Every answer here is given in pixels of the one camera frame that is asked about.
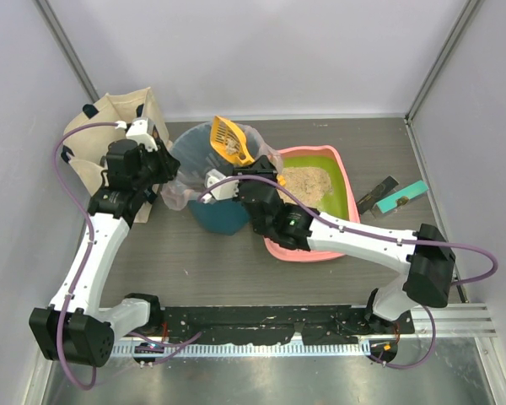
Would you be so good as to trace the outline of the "pink litter box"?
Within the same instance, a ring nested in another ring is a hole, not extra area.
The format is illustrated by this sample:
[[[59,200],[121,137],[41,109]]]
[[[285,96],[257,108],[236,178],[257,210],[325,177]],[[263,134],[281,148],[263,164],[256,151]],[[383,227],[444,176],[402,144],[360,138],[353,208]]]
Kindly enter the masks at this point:
[[[298,146],[279,151],[291,178],[286,188],[302,203],[331,216],[360,221],[340,154],[329,145]]]

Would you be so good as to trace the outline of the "translucent plastic bin liner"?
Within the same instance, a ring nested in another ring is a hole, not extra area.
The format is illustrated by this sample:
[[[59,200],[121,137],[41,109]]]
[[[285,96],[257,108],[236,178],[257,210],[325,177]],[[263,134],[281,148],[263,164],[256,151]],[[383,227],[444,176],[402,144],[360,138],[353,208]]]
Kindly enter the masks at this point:
[[[253,158],[265,155],[278,173],[283,171],[283,157],[268,145],[260,133],[251,126],[238,123],[245,133],[246,144]],[[210,144],[211,122],[200,123],[182,133],[170,148],[170,154],[180,162],[176,178],[162,186],[161,196],[172,210],[184,209],[189,201],[196,200],[205,188],[208,171],[232,172],[232,165],[221,157]]]

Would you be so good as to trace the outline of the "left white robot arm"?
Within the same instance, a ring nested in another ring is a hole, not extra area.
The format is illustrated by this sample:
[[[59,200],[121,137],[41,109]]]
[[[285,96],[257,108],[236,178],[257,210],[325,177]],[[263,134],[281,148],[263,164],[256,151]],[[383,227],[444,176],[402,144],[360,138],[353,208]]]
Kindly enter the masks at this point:
[[[33,309],[30,329],[46,359],[103,366],[114,343],[129,332],[161,326],[159,298],[130,293],[119,305],[100,309],[110,267],[148,191],[173,180],[180,163],[160,140],[154,150],[122,139],[109,147],[102,183],[88,204],[87,229],[62,286],[46,308]]]

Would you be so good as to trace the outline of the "orange litter scoop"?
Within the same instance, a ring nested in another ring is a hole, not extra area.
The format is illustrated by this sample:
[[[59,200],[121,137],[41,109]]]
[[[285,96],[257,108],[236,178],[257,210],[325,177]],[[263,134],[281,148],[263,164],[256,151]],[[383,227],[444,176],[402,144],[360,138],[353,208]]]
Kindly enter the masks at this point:
[[[280,174],[283,164],[281,155],[265,143],[259,133],[253,132],[250,137],[253,139],[253,144],[257,145],[253,154],[248,149],[248,138],[242,127],[221,116],[213,118],[210,145],[234,167],[237,174],[269,175],[272,173],[277,182],[285,186],[286,181]]]

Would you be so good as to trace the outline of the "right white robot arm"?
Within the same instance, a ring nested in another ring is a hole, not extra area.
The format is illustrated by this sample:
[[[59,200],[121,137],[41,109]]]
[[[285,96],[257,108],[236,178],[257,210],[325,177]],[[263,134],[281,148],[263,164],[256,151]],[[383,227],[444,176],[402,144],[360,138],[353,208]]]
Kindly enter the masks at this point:
[[[369,296],[364,318],[372,329],[388,326],[418,305],[447,306],[455,254],[436,226],[383,229],[284,202],[275,166],[266,156],[233,173],[239,177],[236,198],[258,235],[290,251],[336,252],[398,272],[396,279]]]

